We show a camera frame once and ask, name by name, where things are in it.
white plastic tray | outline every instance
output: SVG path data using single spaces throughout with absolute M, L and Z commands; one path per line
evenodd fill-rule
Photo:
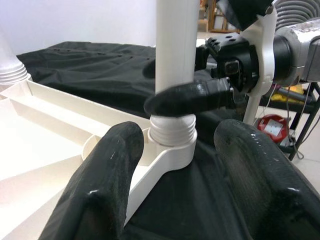
M 0 92 L 0 239 L 38 239 L 72 174 L 113 125 L 126 121 L 144 134 L 127 222 L 165 172 L 190 163 L 197 134 L 189 145 L 164 147 L 149 142 L 148 119 L 29 80 Z

gray flexible duct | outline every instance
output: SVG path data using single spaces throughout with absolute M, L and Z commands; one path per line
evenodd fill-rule
M 320 0 L 275 0 L 276 30 L 320 17 Z

black fabric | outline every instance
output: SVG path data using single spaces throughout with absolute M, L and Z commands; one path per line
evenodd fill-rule
M 147 97 L 154 94 L 155 82 L 145 78 L 142 71 L 145 64 L 155 58 L 152 47 L 64 42 L 18 58 L 37 83 L 148 117 L 143 106 Z M 210 73 L 200 70 L 194 78 L 208 80 Z M 228 165 L 220 160 L 213 144 L 218 124 L 229 118 L 239 117 L 233 110 L 197 114 L 198 140 L 193 161 L 186 168 L 161 177 L 125 226 L 121 239 L 252 239 L 244 209 L 239 207 L 237 194 L 232 191 Z M 288 166 L 282 167 L 285 172 Z M 263 224 L 261 227 L 272 229 L 268 221 Z
M 143 68 L 155 55 L 147 46 L 63 42 L 18 58 L 36 83 L 148 118 L 144 102 L 155 94 L 155 80 Z M 210 72 L 197 71 L 194 79 L 209 80 Z

white cone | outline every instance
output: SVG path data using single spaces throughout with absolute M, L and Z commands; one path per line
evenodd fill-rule
M 13 53 L 0 29 L 0 92 L 30 77 L 25 65 Z

white plastic bracket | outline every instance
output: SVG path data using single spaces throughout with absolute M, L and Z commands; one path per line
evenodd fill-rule
M 255 45 L 259 61 L 259 79 L 251 92 L 247 93 L 249 102 L 243 122 L 252 125 L 261 96 L 266 94 L 272 86 L 275 74 L 274 37 L 277 23 L 277 11 L 273 8 L 271 14 L 257 16 L 258 20 L 249 28 L 241 32 L 241 36 Z

